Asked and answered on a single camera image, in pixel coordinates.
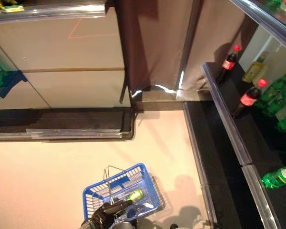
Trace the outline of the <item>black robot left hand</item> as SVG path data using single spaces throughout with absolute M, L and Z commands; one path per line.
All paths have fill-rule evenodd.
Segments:
M 126 209 L 133 205 L 132 200 L 121 200 L 113 205 L 104 203 L 92 215 L 90 222 L 92 229 L 109 229 L 115 219 L 126 213 Z

